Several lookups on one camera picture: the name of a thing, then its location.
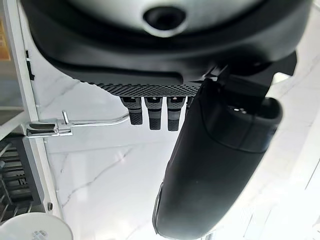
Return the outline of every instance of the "white frame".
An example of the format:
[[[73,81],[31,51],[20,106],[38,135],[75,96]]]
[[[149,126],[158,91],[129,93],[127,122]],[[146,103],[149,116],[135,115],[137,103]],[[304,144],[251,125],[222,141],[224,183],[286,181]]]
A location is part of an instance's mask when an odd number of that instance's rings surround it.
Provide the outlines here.
[[[16,66],[18,82],[22,95],[22,101],[24,106],[24,112],[13,118],[6,123],[6,131],[10,133],[18,126],[24,126],[25,123],[31,121],[38,121],[38,113],[36,109],[36,103],[34,99],[34,93],[31,86],[31,80],[29,78],[29,71],[26,62],[26,48],[22,33],[21,26],[21,6],[18,0],[3,0],[4,10],[6,12],[6,24],[8,29],[8,41],[10,41],[10,47],[13,52],[13,61]],[[62,218],[62,212],[58,204],[55,186],[53,182],[53,176],[51,174],[46,148],[44,140],[28,139],[31,150],[35,159],[37,171],[39,173],[41,185],[44,192],[43,205],[45,211],[56,217]],[[53,204],[53,210],[49,211],[48,203]]]

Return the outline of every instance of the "white round object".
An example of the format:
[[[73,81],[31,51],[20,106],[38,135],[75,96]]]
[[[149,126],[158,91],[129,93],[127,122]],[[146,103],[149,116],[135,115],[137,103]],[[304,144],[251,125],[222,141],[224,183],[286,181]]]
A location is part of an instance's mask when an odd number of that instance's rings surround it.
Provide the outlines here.
[[[60,218],[40,212],[15,216],[0,226],[1,240],[73,240],[70,227]]]

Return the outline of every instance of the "chrome bracket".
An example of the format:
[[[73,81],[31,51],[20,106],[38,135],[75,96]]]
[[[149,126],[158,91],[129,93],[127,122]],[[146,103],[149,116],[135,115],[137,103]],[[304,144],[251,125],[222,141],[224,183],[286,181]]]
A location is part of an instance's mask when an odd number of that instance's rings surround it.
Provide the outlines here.
[[[47,138],[59,136],[72,136],[72,128],[112,126],[121,124],[129,119],[129,113],[109,120],[74,120],[70,121],[65,110],[62,111],[63,119],[48,119],[32,121],[25,125],[27,138]]]

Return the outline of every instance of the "marble surface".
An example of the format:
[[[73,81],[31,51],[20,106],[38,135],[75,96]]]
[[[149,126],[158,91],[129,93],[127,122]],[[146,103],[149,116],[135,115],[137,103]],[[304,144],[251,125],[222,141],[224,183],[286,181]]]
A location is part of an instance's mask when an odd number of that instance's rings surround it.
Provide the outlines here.
[[[71,120],[110,119],[126,112],[118,97],[52,67],[28,33],[24,34],[41,119],[61,118],[61,110]],[[295,76],[273,85],[268,93],[281,101],[284,119],[237,209],[219,226],[215,239],[260,239],[271,210],[286,189],[320,106],[319,37],[320,12],[314,8],[298,46]],[[153,230],[151,216],[178,132],[167,131],[166,111],[162,111],[162,130],[150,131],[146,108],[143,110],[141,126],[125,122],[76,128],[73,136],[45,141],[56,194],[75,240],[161,239]]]

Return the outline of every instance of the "wire rack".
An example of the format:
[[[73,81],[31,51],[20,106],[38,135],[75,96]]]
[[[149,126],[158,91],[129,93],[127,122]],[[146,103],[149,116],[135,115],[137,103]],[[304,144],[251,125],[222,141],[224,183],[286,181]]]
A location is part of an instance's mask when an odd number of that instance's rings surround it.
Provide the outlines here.
[[[38,193],[32,185],[33,176],[26,170],[28,161],[22,160],[24,149],[17,140],[22,138],[0,141],[0,223],[20,214],[44,212],[35,200]]]

